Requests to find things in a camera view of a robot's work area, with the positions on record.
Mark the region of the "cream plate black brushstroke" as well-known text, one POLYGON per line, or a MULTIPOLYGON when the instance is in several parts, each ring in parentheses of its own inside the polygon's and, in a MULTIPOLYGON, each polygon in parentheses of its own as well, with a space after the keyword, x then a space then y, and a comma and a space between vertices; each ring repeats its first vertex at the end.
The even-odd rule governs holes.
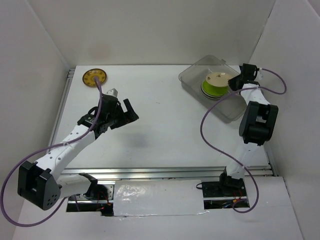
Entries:
POLYGON ((211 100, 221 99, 225 95, 225 92, 220 94, 218 89, 214 86, 205 87, 204 85, 201 85, 200 89, 201 89, 202 94, 206 98, 211 99, 211 100))

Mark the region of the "yellow patterned plate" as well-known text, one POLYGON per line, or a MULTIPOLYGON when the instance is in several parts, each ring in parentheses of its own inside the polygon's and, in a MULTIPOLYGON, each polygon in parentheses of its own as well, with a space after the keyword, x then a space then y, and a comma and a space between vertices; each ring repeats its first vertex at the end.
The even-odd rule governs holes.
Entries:
POLYGON ((95 87, 96 82, 98 81, 101 85, 103 85, 108 79, 108 75, 103 69, 100 68, 92 68, 86 71, 82 76, 82 82, 87 87, 95 87))

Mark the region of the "lime green plate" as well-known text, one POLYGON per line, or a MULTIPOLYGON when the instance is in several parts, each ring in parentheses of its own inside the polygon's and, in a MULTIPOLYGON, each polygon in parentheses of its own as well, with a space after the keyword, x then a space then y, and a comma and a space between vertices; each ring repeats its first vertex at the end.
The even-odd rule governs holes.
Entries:
POLYGON ((209 84, 206 80, 201 84, 202 93, 211 99, 218 99, 223 97, 228 92, 228 86, 214 86, 209 84))

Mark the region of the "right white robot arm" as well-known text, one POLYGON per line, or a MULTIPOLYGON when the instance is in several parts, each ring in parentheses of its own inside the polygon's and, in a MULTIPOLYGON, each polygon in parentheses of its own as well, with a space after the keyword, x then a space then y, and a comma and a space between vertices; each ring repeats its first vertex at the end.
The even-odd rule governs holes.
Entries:
POLYGON ((236 151, 236 161, 227 165, 219 177, 218 191, 223 196, 238 192, 244 187, 246 168, 256 150, 272 137, 279 108, 269 103, 256 81, 260 69, 244 63, 238 76, 228 81, 233 91, 240 90, 246 109, 239 125, 241 143, 236 151))

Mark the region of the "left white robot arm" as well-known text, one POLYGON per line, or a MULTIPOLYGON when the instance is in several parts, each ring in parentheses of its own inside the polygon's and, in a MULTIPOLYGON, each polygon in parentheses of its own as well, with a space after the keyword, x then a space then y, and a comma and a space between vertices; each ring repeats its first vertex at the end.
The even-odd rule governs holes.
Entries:
POLYGON ((139 119, 129 99, 123 101, 104 94, 99 105, 82 116, 71 133, 34 163, 25 161, 18 170, 17 193, 40 209, 47 211, 58 199, 83 195, 92 200, 102 188, 88 173, 62 176, 67 165, 108 129, 116 129, 139 119))

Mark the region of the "cream floral plate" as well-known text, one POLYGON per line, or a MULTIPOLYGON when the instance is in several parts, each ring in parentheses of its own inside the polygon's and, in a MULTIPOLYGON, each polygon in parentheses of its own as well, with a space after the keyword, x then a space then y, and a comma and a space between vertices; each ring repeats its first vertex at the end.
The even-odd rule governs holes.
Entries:
POLYGON ((232 79, 233 76, 225 72, 211 72, 209 73, 205 80, 214 87, 227 87, 228 81, 232 79))

